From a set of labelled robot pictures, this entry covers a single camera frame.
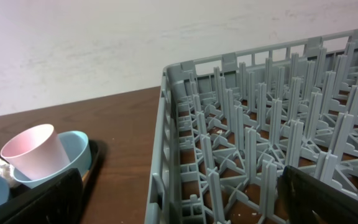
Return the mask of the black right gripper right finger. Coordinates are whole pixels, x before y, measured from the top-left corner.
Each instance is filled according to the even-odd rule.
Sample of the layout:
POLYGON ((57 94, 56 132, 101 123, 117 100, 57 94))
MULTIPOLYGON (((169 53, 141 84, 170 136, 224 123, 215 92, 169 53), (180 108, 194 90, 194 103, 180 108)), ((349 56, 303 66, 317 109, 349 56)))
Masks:
POLYGON ((278 197, 290 223, 358 223, 358 200, 286 166, 278 178, 278 197))

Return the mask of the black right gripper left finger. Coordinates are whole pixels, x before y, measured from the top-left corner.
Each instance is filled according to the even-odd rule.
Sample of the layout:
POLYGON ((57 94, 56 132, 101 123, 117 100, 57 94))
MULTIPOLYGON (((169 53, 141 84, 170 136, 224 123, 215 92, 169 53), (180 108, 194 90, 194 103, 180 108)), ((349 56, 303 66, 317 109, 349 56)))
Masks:
POLYGON ((83 181, 78 169, 69 169, 0 205, 1 223, 77 223, 83 181))

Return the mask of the pink plastic cup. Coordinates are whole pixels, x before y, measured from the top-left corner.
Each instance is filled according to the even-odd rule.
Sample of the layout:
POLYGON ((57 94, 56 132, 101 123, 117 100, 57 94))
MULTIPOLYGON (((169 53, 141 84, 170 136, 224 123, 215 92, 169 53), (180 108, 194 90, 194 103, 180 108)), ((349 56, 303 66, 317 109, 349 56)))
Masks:
POLYGON ((14 136, 0 155, 31 180, 54 174, 70 163, 51 124, 40 124, 14 136))

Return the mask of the light blue small bowl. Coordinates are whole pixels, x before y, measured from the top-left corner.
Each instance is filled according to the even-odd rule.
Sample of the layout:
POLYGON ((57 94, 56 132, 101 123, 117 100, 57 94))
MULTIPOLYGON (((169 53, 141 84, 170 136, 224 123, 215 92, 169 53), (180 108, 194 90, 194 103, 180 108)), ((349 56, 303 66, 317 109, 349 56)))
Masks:
POLYGON ((67 131, 58 134, 59 140, 61 141, 63 148, 70 160, 70 163, 59 171, 43 177, 41 179, 30 180, 18 169, 14 168, 13 178, 20 184, 24 184, 30 189, 33 189, 40 184, 56 177, 66 170, 76 168, 78 169, 81 178, 85 179, 87 173, 90 170, 92 163, 92 155, 90 150, 90 144, 88 136, 81 131, 67 131))

